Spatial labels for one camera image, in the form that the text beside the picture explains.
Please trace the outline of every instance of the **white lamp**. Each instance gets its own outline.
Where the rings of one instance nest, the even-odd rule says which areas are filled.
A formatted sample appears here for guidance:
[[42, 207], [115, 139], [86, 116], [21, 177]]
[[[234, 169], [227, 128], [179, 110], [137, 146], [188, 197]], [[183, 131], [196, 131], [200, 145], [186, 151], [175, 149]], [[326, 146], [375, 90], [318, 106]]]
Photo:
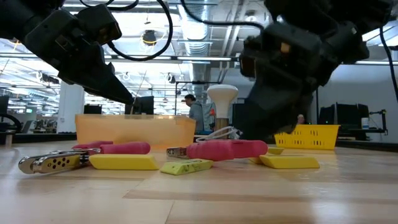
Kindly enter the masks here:
[[232, 85], [212, 85], [207, 89], [207, 95], [216, 105], [216, 130], [227, 127], [229, 105], [238, 95], [238, 89]]

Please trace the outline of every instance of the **desk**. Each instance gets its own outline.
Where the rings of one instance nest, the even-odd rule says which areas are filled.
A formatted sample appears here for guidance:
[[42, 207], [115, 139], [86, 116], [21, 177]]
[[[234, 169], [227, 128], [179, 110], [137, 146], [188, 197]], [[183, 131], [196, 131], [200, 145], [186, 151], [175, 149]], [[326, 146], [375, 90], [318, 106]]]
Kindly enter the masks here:
[[[0, 149], [0, 223], [398, 223], [398, 154], [337, 148], [320, 169], [274, 170], [245, 159], [187, 175], [94, 170], [25, 175], [26, 155], [75, 142]], [[160, 164], [175, 158], [154, 153]]]

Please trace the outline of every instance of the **pink handle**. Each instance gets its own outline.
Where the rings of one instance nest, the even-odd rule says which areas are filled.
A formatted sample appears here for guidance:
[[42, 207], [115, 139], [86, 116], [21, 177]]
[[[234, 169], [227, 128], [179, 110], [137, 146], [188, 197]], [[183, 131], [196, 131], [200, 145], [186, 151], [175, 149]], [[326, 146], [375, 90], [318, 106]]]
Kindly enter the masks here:
[[188, 146], [187, 156], [191, 159], [223, 161], [259, 157], [266, 154], [267, 151], [268, 146], [263, 141], [211, 140]]
[[102, 145], [110, 145], [113, 144], [112, 141], [95, 141], [90, 142], [88, 144], [79, 144], [77, 146], [73, 146], [72, 149], [94, 149], [99, 148]]
[[150, 145], [146, 142], [129, 142], [117, 145], [102, 145], [101, 153], [103, 154], [148, 154]]

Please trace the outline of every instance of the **ceiling duct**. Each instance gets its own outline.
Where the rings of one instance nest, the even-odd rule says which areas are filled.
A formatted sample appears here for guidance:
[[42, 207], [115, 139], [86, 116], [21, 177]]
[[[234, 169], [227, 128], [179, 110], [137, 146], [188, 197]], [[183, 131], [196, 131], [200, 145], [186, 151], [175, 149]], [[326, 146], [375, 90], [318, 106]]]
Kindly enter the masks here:
[[[210, 8], [206, 5], [199, 4], [189, 4], [187, 5], [189, 11], [195, 16], [201, 18], [202, 20], [209, 20], [210, 18]], [[184, 10], [182, 6], [178, 6], [178, 11], [181, 16], [182, 33], [184, 39], [187, 40], [206, 40], [208, 38], [208, 26], [201, 22], [197, 22], [192, 19]], [[186, 42], [185, 48], [187, 50], [187, 55], [189, 56], [207, 56], [209, 53], [209, 45], [203, 42]], [[210, 72], [206, 69], [205, 64], [193, 63], [192, 64], [192, 81], [208, 81], [205, 80], [206, 72]], [[202, 85], [193, 85], [193, 91], [197, 98], [201, 98], [203, 101], [206, 100], [206, 91], [203, 91]]]

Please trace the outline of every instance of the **yellow block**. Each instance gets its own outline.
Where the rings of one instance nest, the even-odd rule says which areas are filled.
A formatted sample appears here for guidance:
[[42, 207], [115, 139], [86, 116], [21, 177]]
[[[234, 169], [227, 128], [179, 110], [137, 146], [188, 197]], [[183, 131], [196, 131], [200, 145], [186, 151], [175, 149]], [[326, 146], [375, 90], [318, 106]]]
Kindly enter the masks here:
[[95, 169], [158, 170], [153, 155], [97, 154], [88, 158]]
[[160, 169], [161, 172], [172, 175], [189, 174], [210, 169], [213, 161], [205, 159], [189, 159], [185, 161], [166, 162]]
[[[284, 151], [284, 148], [279, 148], [279, 147], [268, 147], [268, 152], [267, 154], [274, 154], [274, 155], [281, 155], [282, 152]], [[249, 160], [255, 164], [263, 164], [260, 158], [249, 158]]]
[[319, 168], [319, 163], [314, 157], [310, 156], [276, 156], [263, 155], [260, 159], [264, 165], [274, 169], [308, 169]]

